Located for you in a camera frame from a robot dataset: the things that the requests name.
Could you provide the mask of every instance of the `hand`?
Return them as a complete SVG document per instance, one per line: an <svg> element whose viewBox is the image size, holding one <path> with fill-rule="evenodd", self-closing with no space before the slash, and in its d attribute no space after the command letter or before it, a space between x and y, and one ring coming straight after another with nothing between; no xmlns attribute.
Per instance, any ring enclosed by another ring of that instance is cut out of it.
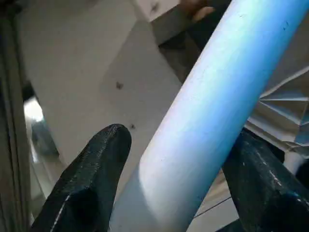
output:
<svg viewBox="0 0 309 232"><path fill-rule="evenodd" d="M192 19L197 22L215 11L208 5L207 0L181 0L180 7Z"/></svg>

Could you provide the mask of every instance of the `white pipe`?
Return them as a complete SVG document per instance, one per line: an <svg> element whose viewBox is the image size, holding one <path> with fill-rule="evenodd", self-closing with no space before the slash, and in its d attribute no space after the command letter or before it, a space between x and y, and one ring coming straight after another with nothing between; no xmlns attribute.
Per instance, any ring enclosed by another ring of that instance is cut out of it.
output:
<svg viewBox="0 0 309 232"><path fill-rule="evenodd" d="M116 202L112 232L186 231L308 7L232 1Z"/></svg>
<svg viewBox="0 0 309 232"><path fill-rule="evenodd" d="M306 159L294 151L287 151L284 154L283 165L289 170L293 175L297 174L298 169L305 163Z"/></svg>

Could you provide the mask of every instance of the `white tube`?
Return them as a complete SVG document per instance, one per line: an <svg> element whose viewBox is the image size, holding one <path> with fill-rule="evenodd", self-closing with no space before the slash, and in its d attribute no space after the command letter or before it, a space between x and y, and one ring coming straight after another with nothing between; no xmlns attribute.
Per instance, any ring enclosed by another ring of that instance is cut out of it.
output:
<svg viewBox="0 0 309 232"><path fill-rule="evenodd" d="M232 1L116 202L112 232L186 231L308 7Z"/></svg>

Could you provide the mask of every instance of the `dark spot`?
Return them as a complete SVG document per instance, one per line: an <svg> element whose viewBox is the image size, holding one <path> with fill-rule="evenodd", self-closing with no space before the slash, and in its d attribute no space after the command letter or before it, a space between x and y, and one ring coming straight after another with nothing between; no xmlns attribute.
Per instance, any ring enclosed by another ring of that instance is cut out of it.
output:
<svg viewBox="0 0 309 232"><path fill-rule="evenodd" d="M286 29L288 28L288 26L289 26L288 21L285 21L285 24L286 24L286 26L285 26L285 27L283 27L283 30L286 30Z"/></svg>
<svg viewBox="0 0 309 232"><path fill-rule="evenodd" d="M160 3L159 3L158 1L153 1L153 2L151 3L151 11L150 11L150 13L155 13L155 12L157 12L158 9L159 9L159 6L160 6Z"/></svg>
<svg viewBox="0 0 309 232"><path fill-rule="evenodd" d="M120 83L120 82L116 82L116 88L117 89L122 89L123 88L123 86L124 86L124 84L122 84L122 83Z"/></svg>

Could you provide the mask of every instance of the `white panel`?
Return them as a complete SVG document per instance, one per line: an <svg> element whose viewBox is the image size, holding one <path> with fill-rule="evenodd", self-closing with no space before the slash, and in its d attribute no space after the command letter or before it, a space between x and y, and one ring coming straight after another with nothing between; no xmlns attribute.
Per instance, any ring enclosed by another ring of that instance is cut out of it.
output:
<svg viewBox="0 0 309 232"><path fill-rule="evenodd" d="M65 164L102 128L134 124L121 189L181 86L150 25L127 0L42 0L20 15L19 34L27 77Z"/></svg>
<svg viewBox="0 0 309 232"><path fill-rule="evenodd" d="M162 16L179 4L180 0L134 0L149 22Z"/></svg>
<svg viewBox="0 0 309 232"><path fill-rule="evenodd" d="M187 232L215 232L239 218L233 200L222 204L196 217Z"/></svg>

